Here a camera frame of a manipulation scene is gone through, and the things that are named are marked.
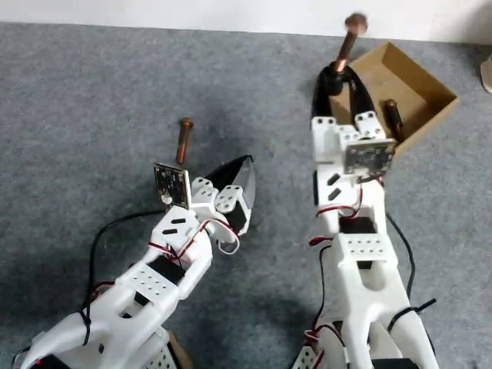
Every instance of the copper bolt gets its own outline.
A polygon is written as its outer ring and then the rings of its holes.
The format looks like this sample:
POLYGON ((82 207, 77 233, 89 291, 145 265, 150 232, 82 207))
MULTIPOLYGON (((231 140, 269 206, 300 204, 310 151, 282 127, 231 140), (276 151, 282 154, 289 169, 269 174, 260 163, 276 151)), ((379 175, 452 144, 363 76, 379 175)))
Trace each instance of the copper bolt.
POLYGON ((344 70, 357 36, 363 35, 367 31, 367 18, 361 13, 354 13, 345 19, 345 25, 347 26, 347 35, 333 67, 338 73, 342 73, 344 70))
POLYGON ((191 118, 183 118, 179 121, 181 126, 179 129, 179 141, 178 141, 178 152, 176 152, 176 162, 178 164, 183 164, 186 159, 186 150, 188 149, 188 141, 190 138, 190 132, 193 128, 193 121, 191 118))

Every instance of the hole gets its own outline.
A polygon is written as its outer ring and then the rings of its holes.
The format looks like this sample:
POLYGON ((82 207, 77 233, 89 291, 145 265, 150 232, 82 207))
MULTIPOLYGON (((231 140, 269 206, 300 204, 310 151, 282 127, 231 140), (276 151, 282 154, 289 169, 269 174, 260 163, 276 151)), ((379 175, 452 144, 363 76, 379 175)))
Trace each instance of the hole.
POLYGON ((162 231, 162 234, 174 234, 174 233, 178 233, 178 230, 176 228, 164 229, 162 231))
POLYGON ((341 193, 340 188, 335 188, 329 195, 328 195, 328 200, 333 201, 337 196, 341 193))
POLYGON ((333 183, 335 183, 336 181, 338 181, 340 179, 340 175, 338 173, 335 173, 334 175, 332 175, 330 177, 330 179, 328 179, 328 186, 332 186, 333 183))

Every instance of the cardboard box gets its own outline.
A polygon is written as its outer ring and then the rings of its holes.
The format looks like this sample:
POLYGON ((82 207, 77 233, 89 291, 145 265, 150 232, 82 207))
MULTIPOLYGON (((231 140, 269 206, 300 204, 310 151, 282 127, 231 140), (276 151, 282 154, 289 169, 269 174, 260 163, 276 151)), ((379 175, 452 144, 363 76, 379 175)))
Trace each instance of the cardboard box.
MULTIPOLYGON (((351 63, 369 91, 377 116, 388 137, 393 137, 383 112, 383 102, 396 100, 403 121, 404 141, 396 156, 442 121, 459 98, 436 78, 390 42, 362 55, 351 63)), ((333 113, 339 123, 350 122, 348 87, 333 98, 333 113)))

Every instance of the floor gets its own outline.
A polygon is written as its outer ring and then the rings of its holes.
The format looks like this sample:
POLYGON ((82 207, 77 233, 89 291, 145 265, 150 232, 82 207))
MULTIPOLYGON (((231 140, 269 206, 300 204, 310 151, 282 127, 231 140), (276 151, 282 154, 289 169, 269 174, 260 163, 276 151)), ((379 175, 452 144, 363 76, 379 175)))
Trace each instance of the floor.
MULTIPOLYGON (((357 41, 354 56, 381 40, 357 41)), ((159 206, 152 163, 172 163, 177 121, 195 120, 191 176, 248 153, 258 193, 234 257, 178 305, 169 327, 196 368, 289 368, 321 303, 308 119, 316 74, 340 38, 0 24, 0 366, 83 300, 103 224, 159 206)), ((413 245, 415 305, 442 368, 492 362, 490 47, 395 41, 460 96, 395 162, 387 208, 413 245)), ((97 279, 145 252, 157 218, 115 229, 97 279)), ((407 255, 390 236, 408 276, 407 255)), ((328 303, 335 302, 327 277, 328 303)))

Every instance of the robotic arm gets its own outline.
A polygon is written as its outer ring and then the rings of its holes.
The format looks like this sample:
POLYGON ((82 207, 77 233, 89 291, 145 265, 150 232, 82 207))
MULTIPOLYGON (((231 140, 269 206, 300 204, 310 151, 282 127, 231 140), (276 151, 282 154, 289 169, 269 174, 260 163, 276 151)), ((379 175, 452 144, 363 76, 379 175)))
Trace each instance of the robotic arm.
POLYGON ((314 197, 325 229, 318 241, 331 242, 321 249, 320 261, 335 274, 339 312, 328 317, 323 300, 293 368, 437 369, 419 309, 410 305, 387 235, 381 177, 391 166, 396 141, 386 137, 367 89, 343 61, 357 37, 350 35, 354 22, 361 26, 365 17, 347 19, 342 58, 321 71, 311 118, 317 166, 314 197), (350 93, 348 125, 338 124, 330 106, 330 96, 339 95, 344 83, 350 93))
POLYGON ((181 367, 162 325, 211 266, 210 237, 226 254, 238 249, 251 218, 254 168, 244 156, 191 185, 179 168, 156 164, 155 176, 170 208, 145 255, 86 307, 88 324, 74 313, 39 334, 21 369, 181 367))

